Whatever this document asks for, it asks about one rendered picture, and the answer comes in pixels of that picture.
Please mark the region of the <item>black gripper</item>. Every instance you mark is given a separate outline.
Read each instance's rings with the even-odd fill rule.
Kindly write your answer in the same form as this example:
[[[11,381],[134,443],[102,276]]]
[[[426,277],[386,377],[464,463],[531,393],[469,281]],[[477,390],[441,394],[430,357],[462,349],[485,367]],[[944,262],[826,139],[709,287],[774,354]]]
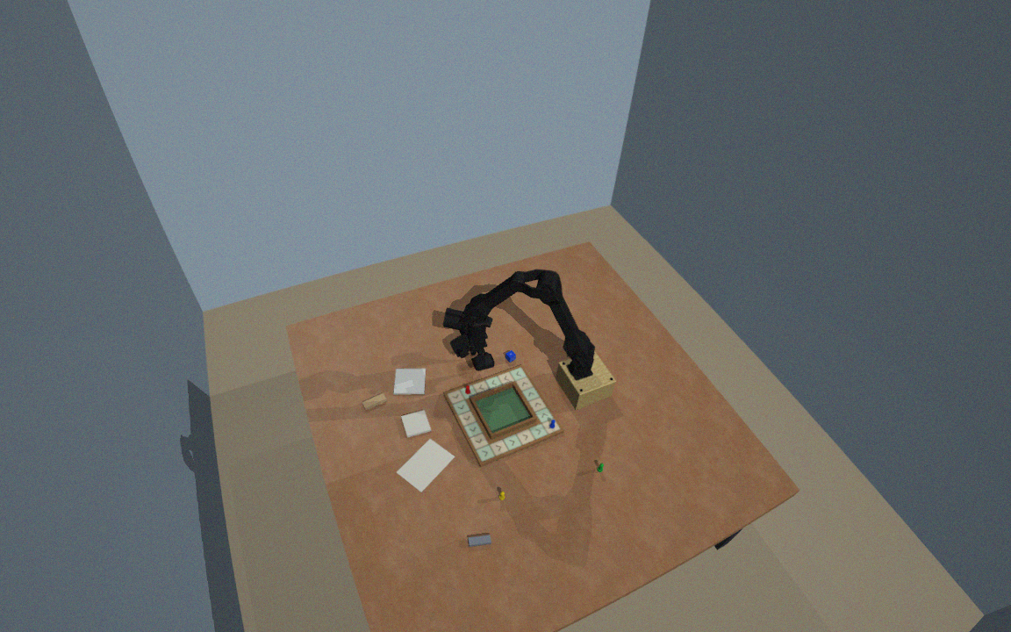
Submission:
[[[467,332],[467,325],[465,328],[464,327],[462,328],[462,331],[460,329],[460,335],[463,335],[464,331]],[[494,360],[492,355],[489,355],[489,353],[485,352],[483,349],[485,347],[488,347],[488,343],[486,343],[485,341],[485,339],[488,339],[488,334],[486,334],[486,331],[485,334],[483,334],[483,336],[481,337],[472,337],[469,335],[469,333],[467,333],[467,339],[470,339],[470,341],[472,341],[473,347],[475,348],[474,351],[470,351],[470,353],[472,353],[472,355],[474,356],[475,353],[477,352],[477,356],[472,357],[472,362],[474,364],[475,370],[480,371],[493,368]]]

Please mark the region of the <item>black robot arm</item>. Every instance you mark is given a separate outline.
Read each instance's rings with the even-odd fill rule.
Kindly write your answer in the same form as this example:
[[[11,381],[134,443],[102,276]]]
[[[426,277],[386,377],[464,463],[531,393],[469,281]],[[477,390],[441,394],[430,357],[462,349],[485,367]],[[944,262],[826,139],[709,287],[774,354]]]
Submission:
[[[536,288],[525,284],[534,280],[538,280]],[[464,331],[463,335],[450,342],[455,355],[465,357],[469,351],[474,351],[472,341],[467,339],[467,333],[472,337],[483,336],[486,328],[491,327],[493,321],[491,317],[488,317],[488,313],[495,305],[500,305],[503,300],[516,292],[526,293],[530,298],[538,298],[542,303],[549,305],[565,335],[564,349],[567,357],[572,359],[572,363],[567,365],[567,369],[570,370],[575,380],[592,376],[591,368],[595,347],[593,347],[592,341],[587,339],[587,335],[578,328],[577,322],[565,303],[561,279],[559,279],[558,273],[552,269],[516,271],[492,291],[473,297],[470,303],[465,306],[464,312],[447,308],[444,327],[461,329],[462,331],[462,328],[467,325],[467,332]]]

